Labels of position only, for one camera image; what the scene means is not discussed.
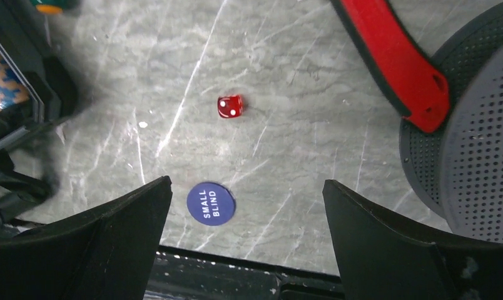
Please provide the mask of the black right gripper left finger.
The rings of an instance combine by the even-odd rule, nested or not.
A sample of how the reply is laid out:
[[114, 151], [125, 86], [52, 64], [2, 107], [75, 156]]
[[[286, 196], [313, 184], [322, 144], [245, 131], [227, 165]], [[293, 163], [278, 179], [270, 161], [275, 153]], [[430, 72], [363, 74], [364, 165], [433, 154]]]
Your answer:
[[142, 299], [171, 199], [164, 176], [71, 217], [0, 237], [0, 299]]

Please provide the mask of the black poker set case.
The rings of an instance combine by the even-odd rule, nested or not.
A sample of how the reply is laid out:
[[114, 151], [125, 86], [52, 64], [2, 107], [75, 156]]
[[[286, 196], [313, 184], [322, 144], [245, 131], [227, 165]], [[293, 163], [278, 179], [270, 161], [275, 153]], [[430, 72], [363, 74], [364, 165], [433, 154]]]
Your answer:
[[15, 170], [9, 152], [69, 118], [78, 89], [31, 19], [37, 1], [0, 1], [0, 233], [52, 195], [51, 185]]

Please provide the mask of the blue dealer button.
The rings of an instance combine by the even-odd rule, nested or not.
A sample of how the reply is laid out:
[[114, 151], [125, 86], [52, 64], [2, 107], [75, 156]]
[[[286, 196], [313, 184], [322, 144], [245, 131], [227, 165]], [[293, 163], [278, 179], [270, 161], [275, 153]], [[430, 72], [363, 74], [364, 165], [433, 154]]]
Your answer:
[[207, 226], [227, 223], [236, 211], [232, 193], [216, 182], [201, 182], [194, 186], [187, 195], [186, 205], [192, 217]]

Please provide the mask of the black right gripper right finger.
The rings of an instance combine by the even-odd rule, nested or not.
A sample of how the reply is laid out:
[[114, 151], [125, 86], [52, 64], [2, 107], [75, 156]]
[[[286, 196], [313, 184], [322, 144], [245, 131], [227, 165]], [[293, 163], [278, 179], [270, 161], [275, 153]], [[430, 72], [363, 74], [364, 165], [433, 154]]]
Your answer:
[[333, 179], [322, 195], [347, 299], [503, 299], [503, 244], [424, 225]]

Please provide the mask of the blue tan poker chip stack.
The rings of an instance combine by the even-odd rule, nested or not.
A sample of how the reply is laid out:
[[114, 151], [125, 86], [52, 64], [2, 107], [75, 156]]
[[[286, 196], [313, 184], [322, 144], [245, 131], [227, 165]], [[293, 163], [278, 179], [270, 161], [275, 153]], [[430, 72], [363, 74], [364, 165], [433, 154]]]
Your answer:
[[27, 88], [0, 53], [0, 113], [29, 99]]

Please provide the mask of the red die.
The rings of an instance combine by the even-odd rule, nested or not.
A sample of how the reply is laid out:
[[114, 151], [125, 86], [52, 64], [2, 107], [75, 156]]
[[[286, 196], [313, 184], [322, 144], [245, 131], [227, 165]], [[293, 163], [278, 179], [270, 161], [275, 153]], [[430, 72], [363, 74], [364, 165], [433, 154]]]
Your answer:
[[219, 97], [217, 111], [221, 118], [237, 118], [243, 113], [243, 98], [240, 94]]

